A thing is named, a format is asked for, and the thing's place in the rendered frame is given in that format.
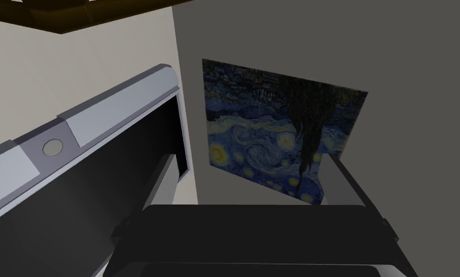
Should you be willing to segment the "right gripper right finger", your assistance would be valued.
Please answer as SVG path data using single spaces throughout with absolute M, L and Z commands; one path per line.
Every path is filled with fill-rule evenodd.
M 320 184 L 324 192 L 323 205 L 365 206 L 339 166 L 326 153 L 322 154 L 320 162 Z

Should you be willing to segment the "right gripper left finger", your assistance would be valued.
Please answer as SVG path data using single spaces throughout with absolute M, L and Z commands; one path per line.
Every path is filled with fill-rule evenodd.
M 164 155 L 158 163 L 147 185 L 147 196 L 143 197 L 142 209 L 149 205 L 171 205 L 177 189 L 177 158 L 175 154 Z

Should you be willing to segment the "silver appliance with black door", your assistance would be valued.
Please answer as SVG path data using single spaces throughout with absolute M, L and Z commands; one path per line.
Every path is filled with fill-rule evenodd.
M 101 277 L 161 158 L 190 169 L 179 98 L 161 63 L 0 144 L 0 277 Z

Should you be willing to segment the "blue starry night painting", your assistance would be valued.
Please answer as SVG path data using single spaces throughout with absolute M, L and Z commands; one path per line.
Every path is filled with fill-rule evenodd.
M 210 164 L 321 203 L 322 156 L 342 155 L 368 93 L 209 59 L 202 71 Z

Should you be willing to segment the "dark brown wooden furniture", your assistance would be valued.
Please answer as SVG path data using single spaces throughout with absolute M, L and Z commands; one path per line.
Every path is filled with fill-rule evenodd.
M 0 0 L 0 22 L 65 34 L 192 0 Z

